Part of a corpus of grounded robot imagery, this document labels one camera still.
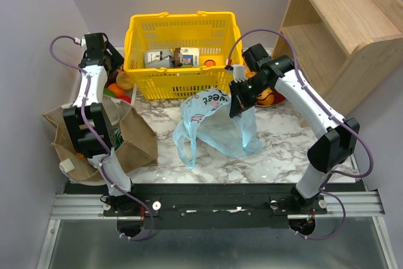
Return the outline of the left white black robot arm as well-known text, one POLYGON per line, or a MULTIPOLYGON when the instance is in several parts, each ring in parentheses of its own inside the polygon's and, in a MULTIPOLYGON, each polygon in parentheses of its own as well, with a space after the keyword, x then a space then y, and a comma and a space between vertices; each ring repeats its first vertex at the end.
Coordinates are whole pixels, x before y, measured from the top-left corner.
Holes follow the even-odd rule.
POLYGON ((63 119, 76 152, 96 168, 108 187, 105 199, 115 212, 130 211, 134 202, 132 182, 124 173, 115 151, 115 133, 102 104, 108 76, 123 63, 123 57, 111 45, 105 33, 88 33, 74 43, 85 47, 77 66, 81 74, 78 97, 63 111, 63 119))

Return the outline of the green snack bag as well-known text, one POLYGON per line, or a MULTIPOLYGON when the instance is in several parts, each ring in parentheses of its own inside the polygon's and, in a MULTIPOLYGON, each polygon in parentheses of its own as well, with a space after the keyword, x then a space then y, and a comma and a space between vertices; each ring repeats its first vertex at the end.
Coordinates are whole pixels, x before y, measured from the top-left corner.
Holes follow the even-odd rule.
POLYGON ((115 150, 117 150, 124 142, 122 130, 121 128, 115 128, 113 133, 115 136, 115 150))

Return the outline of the orange yellow snack bag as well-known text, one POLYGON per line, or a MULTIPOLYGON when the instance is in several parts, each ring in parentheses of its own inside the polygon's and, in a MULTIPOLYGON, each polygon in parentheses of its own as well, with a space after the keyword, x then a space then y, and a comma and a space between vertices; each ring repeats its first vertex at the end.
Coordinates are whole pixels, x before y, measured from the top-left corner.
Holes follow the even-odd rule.
POLYGON ((86 160, 86 157, 83 155, 83 154, 81 154, 81 153, 76 153, 76 156, 78 157, 78 158, 80 158, 80 159, 82 159, 83 161, 85 161, 86 160))

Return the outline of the blue cartoon plastic bag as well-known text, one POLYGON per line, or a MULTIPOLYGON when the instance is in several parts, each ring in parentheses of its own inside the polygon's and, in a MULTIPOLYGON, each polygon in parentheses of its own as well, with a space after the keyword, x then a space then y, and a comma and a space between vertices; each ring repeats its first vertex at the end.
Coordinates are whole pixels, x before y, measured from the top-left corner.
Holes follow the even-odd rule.
POLYGON ((173 142, 188 168, 196 165, 198 140, 229 157, 246 157, 262 151, 254 109, 231 118, 230 104, 230 95, 220 89, 200 91, 181 104, 181 119, 173 132, 173 142))

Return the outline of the brown jute tote bag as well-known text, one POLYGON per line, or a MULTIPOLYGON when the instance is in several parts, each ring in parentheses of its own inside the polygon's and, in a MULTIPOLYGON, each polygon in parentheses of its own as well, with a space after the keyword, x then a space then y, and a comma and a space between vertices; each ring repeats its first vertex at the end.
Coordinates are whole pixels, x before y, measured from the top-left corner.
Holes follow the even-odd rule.
MULTIPOLYGON (((63 109, 71 105, 66 103, 43 115, 56 129, 52 145, 60 160, 59 168, 74 183, 104 185, 100 172, 78 156, 72 145, 63 119, 63 109)), ((123 142, 117 148, 116 156, 123 171, 129 175, 137 168, 157 164, 157 135, 135 108, 109 96, 103 97, 103 106, 113 128, 121 130, 123 142)))

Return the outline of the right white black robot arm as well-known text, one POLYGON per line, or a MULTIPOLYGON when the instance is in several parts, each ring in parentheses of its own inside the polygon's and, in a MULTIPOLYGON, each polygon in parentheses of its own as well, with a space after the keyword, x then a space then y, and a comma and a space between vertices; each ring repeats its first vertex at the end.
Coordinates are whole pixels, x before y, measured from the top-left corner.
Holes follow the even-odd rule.
POLYGON ((312 89, 294 61, 286 55, 276 59, 268 55, 261 44, 253 45, 242 57, 255 74, 244 75, 244 66, 226 62, 226 71, 233 74, 230 82, 231 105, 229 116, 234 118, 254 107, 258 96, 266 89, 274 89, 284 96, 308 122, 316 142, 307 151, 309 165, 301 179, 285 197, 286 209, 299 212, 309 209, 319 190, 328 180, 333 168, 345 162, 353 153, 356 138, 351 131, 359 131, 357 120, 349 120, 330 106, 312 89))

